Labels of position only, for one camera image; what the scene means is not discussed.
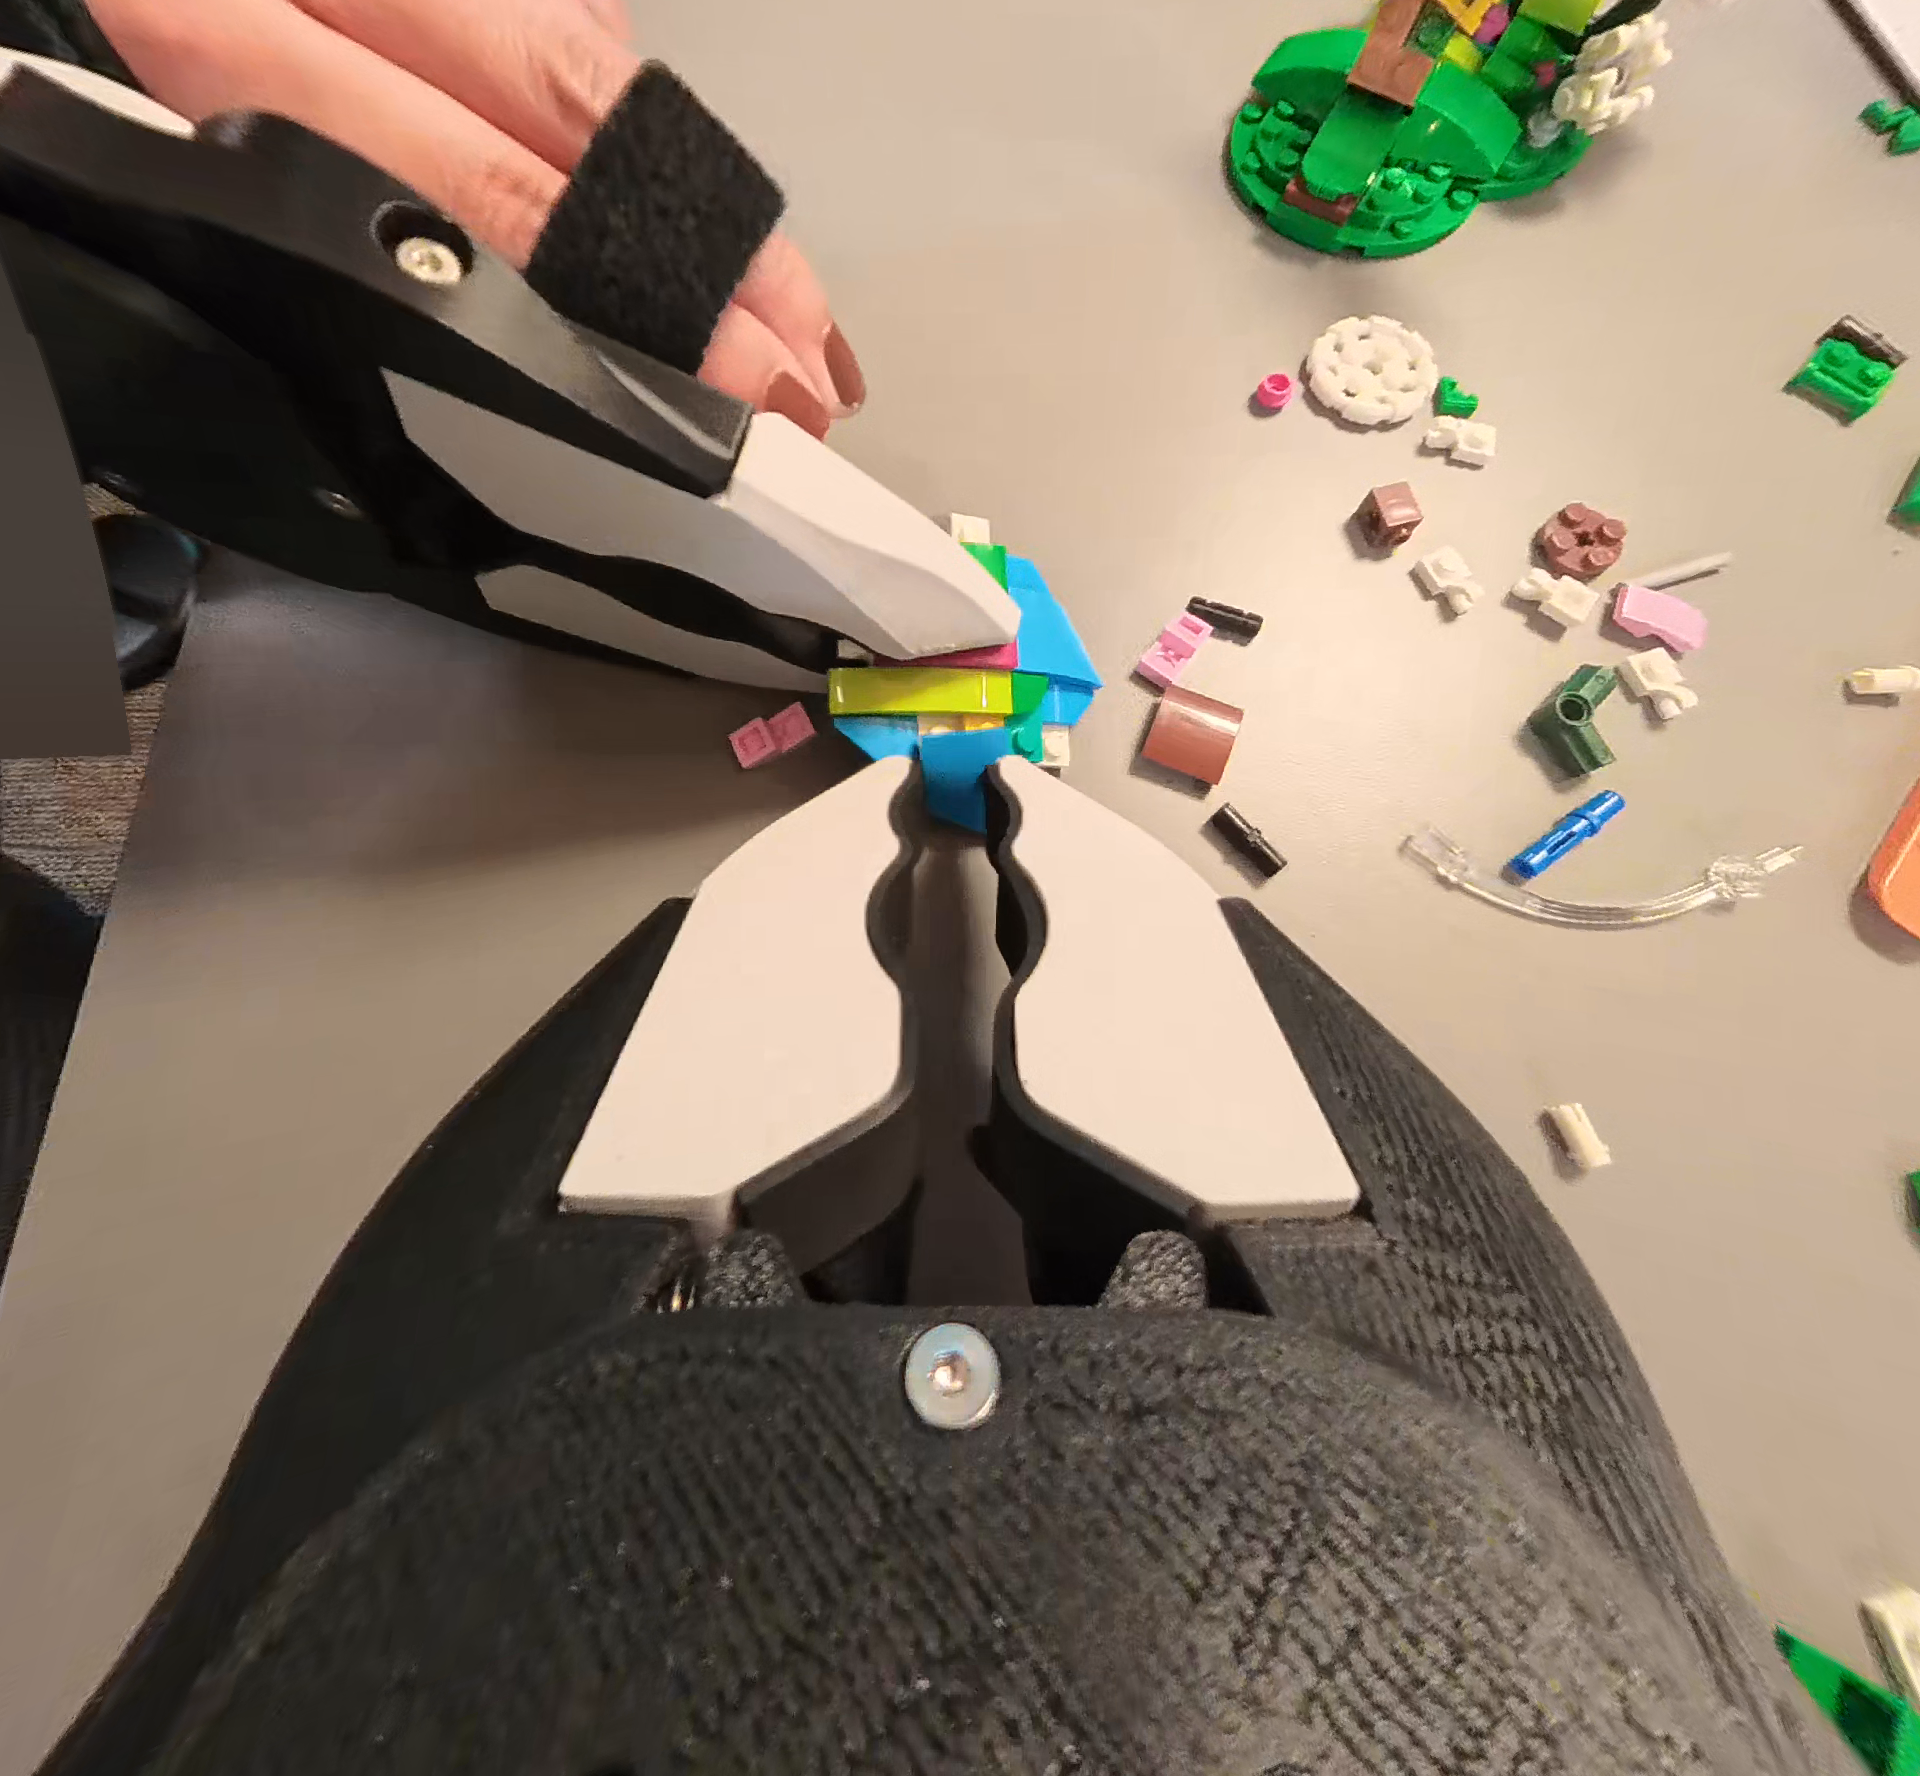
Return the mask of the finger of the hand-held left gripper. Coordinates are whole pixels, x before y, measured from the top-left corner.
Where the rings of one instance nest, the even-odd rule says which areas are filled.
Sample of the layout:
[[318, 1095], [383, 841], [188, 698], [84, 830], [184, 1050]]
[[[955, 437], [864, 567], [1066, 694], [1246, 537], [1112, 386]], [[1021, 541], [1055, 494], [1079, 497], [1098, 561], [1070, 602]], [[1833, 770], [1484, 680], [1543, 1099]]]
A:
[[892, 661], [1017, 636], [1016, 596], [959, 541], [781, 414], [750, 413], [726, 486], [696, 497], [406, 374], [383, 380], [406, 437], [539, 541], [701, 576]]
[[559, 632], [603, 654], [618, 652], [712, 684], [827, 690], [830, 664], [789, 664], [746, 642], [674, 629], [553, 571], [508, 564], [479, 573], [475, 589], [497, 615]]

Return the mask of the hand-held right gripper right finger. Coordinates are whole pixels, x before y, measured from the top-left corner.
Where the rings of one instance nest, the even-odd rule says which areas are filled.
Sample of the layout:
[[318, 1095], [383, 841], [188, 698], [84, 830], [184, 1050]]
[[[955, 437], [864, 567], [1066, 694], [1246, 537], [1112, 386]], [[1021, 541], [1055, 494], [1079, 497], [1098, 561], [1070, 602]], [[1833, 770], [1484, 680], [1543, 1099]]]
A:
[[1354, 1213], [1354, 1167], [1207, 880], [1021, 755], [985, 791], [1016, 939], [994, 1079], [1021, 1125], [1197, 1227]]

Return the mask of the colourful lego wing assembly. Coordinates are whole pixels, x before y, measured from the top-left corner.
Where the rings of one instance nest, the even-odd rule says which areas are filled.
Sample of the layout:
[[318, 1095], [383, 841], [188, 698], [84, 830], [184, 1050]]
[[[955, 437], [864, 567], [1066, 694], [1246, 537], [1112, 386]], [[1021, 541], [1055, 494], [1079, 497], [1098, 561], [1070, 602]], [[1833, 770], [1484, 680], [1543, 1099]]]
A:
[[856, 684], [859, 667], [834, 669], [830, 720], [872, 757], [918, 755], [929, 739], [991, 736], [1026, 762], [1065, 770], [1101, 675], [1034, 561], [1006, 550], [981, 515], [952, 512], [946, 527], [1008, 592], [1021, 636], [926, 661], [932, 684]]

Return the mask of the blue curved lego piece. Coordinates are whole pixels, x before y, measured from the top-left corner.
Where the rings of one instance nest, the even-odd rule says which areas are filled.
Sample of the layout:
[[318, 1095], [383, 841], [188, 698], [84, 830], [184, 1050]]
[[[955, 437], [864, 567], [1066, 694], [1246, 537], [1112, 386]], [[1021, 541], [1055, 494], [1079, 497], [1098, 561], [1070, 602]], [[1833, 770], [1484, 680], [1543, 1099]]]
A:
[[985, 772], [1008, 755], [1004, 724], [990, 730], [926, 731], [918, 757], [926, 785], [926, 811], [936, 825], [985, 832]]

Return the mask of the brown curved lego slope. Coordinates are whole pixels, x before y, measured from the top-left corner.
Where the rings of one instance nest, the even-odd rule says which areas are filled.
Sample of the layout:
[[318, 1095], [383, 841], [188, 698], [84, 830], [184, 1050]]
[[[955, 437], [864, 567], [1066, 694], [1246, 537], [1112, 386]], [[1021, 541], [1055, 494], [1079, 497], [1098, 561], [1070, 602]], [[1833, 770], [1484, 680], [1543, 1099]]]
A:
[[1140, 740], [1140, 757], [1215, 791], [1228, 772], [1242, 724], [1239, 706], [1187, 685], [1166, 685]]

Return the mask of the transparent curved lego bar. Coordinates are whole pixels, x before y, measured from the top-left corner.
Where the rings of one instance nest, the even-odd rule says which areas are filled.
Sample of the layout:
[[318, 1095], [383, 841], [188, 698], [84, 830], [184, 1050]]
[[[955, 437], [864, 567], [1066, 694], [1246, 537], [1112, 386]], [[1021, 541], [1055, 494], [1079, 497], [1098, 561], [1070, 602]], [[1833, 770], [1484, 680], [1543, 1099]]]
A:
[[1402, 854], [1441, 889], [1499, 915], [1588, 932], [1651, 928], [1758, 899], [1771, 877], [1785, 874], [1801, 860], [1801, 847], [1765, 847], [1758, 854], [1719, 857], [1689, 886], [1650, 899], [1555, 899], [1533, 894], [1532, 886], [1483, 871], [1473, 857], [1437, 828], [1403, 835]]

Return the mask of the dark green lego connector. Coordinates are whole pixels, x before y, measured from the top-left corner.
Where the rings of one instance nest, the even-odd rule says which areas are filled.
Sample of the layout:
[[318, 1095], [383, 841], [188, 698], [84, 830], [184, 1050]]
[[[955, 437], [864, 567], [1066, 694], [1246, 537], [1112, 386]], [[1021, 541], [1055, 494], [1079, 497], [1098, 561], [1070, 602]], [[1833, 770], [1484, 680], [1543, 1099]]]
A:
[[1617, 762], [1599, 731], [1599, 706], [1617, 684], [1612, 667], [1586, 664], [1524, 717], [1529, 739], [1558, 779], [1582, 782]]

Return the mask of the lego model on green base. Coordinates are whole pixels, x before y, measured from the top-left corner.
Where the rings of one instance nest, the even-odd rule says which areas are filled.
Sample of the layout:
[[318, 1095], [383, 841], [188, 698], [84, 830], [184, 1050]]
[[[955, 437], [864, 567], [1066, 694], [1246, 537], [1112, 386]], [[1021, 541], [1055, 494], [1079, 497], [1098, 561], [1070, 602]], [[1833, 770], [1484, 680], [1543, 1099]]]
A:
[[1323, 254], [1419, 254], [1483, 201], [1566, 179], [1651, 107], [1663, 0], [1366, 0], [1252, 74], [1222, 171], [1238, 201]]

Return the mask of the brown round lego plate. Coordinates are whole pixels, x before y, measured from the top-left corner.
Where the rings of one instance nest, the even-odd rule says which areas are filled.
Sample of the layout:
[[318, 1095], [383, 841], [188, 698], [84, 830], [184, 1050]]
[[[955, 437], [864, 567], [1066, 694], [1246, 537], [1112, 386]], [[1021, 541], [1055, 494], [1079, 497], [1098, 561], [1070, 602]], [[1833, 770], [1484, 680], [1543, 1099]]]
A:
[[1575, 501], [1539, 525], [1532, 550], [1555, 576], [1588, 584], [1620, 561], [1625, 537], [1628, 525], [1620, 515]]

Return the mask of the pink lego slope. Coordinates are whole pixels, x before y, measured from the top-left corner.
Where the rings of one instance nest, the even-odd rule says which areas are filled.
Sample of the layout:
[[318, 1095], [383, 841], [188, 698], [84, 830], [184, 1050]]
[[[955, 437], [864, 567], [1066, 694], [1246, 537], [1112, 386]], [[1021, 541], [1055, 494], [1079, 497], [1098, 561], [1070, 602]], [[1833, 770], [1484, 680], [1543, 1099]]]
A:
[[1702, 609], [1666, 589], [1617, 584], [1612, 623], [1622, 636], [1656, 641], [1669, 654], [1703, 648], [1709, 623]]

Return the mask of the orange lego piece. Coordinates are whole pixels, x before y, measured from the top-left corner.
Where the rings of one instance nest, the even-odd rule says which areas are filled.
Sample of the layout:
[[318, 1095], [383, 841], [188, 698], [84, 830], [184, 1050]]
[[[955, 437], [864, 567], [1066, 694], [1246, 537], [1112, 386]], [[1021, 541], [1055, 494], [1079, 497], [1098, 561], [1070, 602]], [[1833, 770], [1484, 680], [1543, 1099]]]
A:
[[1918, 939], [1918, 822], [1920, 785], [1915, 782], [1883, 830], [1862, 889], [1875, 912], [1905, 938]]

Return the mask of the green and black lego piece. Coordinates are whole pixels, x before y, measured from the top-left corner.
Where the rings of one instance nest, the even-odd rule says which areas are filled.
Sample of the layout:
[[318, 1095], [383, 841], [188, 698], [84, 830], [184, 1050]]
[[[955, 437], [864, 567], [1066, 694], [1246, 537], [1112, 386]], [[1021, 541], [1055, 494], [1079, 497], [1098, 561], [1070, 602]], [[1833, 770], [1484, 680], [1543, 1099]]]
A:
[[1855, 315], [1843, 315], [1819, 334], [1806, 364], [1785, 380], [1785, 393], [1819, 406], [1837, 422], [1855, 424], [1883, 404], [1905, 364], [1908, 348]]

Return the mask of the green lego leaf piece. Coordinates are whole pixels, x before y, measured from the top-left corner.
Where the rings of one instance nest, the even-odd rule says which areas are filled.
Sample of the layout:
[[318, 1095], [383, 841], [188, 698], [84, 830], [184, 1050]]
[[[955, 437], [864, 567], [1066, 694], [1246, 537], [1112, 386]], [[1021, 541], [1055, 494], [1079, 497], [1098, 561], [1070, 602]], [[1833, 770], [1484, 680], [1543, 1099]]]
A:
[[1774, 1643], [1866, 1774], [1918, 1774], [1918, 1709], [1785, 1627]]

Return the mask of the person's left hand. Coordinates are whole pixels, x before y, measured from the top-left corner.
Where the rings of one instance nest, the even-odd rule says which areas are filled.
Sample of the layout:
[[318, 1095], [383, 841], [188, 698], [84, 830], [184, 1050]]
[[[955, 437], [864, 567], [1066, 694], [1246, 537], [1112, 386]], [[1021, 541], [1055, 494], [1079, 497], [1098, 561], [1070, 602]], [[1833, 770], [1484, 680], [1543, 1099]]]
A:
[[80, 0], [158, 103], [364, 159], [567, 318], [824, 437], [864, 404], [759, 159], [618, 0]]

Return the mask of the black office chair base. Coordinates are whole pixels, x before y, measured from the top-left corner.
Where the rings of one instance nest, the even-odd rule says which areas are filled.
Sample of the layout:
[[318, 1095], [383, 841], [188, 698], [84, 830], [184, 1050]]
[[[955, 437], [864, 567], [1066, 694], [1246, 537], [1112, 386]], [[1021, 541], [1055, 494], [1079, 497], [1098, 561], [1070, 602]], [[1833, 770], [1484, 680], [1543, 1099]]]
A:
[[158, 684], [198, 599], [204, 548], [154, 515], [95, 515], [95, 548], [113, 606], [113, 645], [128, 694]]

